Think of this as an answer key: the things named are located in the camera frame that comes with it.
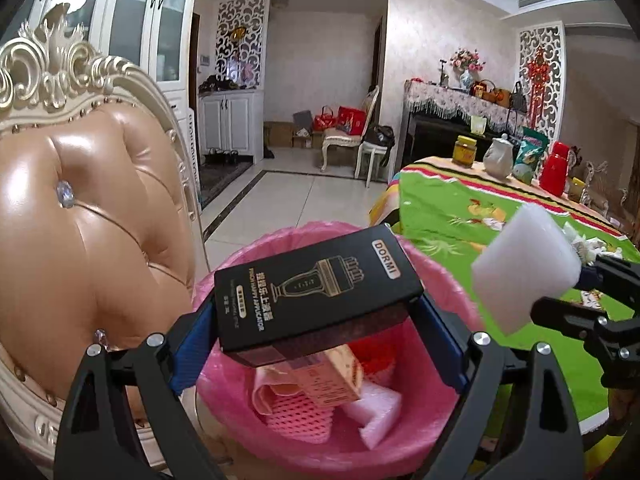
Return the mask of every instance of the dark rug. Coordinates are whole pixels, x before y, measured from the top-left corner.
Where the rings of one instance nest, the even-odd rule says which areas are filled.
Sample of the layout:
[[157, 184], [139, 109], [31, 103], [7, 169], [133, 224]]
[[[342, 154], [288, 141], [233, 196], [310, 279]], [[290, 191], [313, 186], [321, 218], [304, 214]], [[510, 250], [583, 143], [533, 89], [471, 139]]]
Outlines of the dark rug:
[[204, 164], [200, 167], [200, 205], [206, 208], [226, 186], [252, 167], [252, 162], [230, 164]]

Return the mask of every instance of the red shopping bag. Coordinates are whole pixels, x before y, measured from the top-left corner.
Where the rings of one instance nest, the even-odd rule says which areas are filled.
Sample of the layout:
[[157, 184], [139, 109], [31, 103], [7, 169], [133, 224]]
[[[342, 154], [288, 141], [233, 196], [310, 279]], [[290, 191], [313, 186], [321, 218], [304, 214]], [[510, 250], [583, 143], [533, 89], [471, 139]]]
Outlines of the red shopping bag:
[[322, 107], [322, 113], [314, 117], [314, 131], [324, 132], [327, 128], [333, 128], [336, 124], [336, 118], [334, 117], [334, 111], [328, 106]]
[[338, 129], [353, 136], [360, 136], [364, 133], [364, 123], [367, 121], [367, 114], [357, 108], [347, 108], [341, 106], [338, 109]]

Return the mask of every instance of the red bottle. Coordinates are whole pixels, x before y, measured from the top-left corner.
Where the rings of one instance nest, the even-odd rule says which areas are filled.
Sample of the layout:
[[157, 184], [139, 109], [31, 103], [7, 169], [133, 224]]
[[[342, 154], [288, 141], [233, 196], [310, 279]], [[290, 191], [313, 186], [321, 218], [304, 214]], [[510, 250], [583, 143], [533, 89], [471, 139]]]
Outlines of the red bottle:
[[542, 176], [540, 176], [540, 187], [552, 195], [561, 196], [564, 192], [566, 172], [569, 167], [568, 155], [569, 147], [562, 142], [555, 142], [551, 155], [546, 160]]

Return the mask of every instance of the black box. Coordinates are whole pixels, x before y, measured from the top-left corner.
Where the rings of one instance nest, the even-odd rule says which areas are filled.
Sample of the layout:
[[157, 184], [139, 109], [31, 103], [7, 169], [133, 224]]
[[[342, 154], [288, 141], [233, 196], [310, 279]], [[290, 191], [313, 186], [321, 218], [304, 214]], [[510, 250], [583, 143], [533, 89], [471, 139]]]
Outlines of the black box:
[[220, 345], [253, 367], [389, 328], [423, 292], [386, 226], [221, 269], [215, 282]]

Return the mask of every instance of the yellow lid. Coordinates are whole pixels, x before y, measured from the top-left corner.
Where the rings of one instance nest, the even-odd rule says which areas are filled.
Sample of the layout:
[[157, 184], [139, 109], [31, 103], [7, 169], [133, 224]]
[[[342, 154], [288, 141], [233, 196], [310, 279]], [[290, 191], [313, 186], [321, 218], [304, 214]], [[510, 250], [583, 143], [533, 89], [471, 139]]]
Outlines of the yellow lid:
[[464, 142], [465, 144], [471, 144], [472, 146], [476, 145], [476, 140], [472, 139], [471, 137], [465, 137], [465, 136], [459, 135], [458, 140], [460, 142]]

